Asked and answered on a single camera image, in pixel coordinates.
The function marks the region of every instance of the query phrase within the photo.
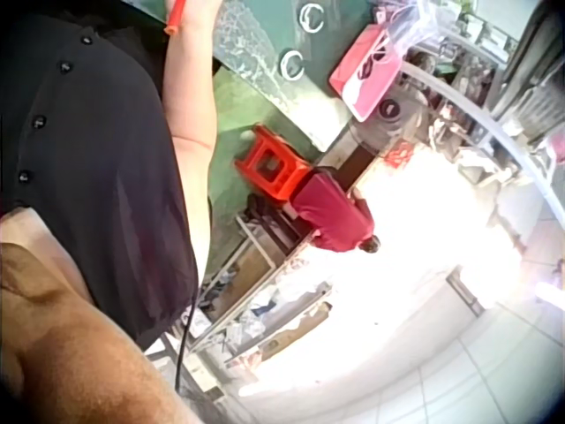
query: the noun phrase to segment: pink bag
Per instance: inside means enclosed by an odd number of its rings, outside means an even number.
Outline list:
[[[363,122],[387,93],[402,58],[382,25],[369,25],[329,78],[355,118]]]

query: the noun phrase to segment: red plastic stool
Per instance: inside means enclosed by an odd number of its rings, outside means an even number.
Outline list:
[[[284,139],[263,125],[253,127],[255,144],[236,168],[254,186],[277,201],[288,201],[312,165],[292,151]]]

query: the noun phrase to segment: forearm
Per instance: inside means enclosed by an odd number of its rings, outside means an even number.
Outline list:
[[[212,23],[187,23],[169,41],[163,104],[175,143],[214,152],[217,132],[212,85]]]

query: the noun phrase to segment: black shirt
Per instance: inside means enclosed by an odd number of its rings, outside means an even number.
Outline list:
[[[2,214],[34,208],[96,305],[148,347],[198,290],[153,81],[92,27],[31,15],[0,45],[0,119]]]

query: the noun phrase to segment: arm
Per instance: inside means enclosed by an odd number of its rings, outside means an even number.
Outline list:
[[[2,378],[38,421],[199,422],[114,322],[25,248],[0,248]]]
[[[351,190],[351,198],[355,202],[356,208],[361,211],[363,216],[369,219],[370,221],[373,221],[373,215],[371,214],[371,209],[369,209],[369,205],[367,205],[367,201],[363,197],[363,194],[361,194],[361,192],[356,187],[354,187],[353,190]]]
[[[217,134],[212,86],[212,33],[222,0],[187,0],[178,34],[169,40],[163,106],[180,178],[192,248],[204,276],[210,245],[208,168]],[[169,9],[174,4],[167,0]]]

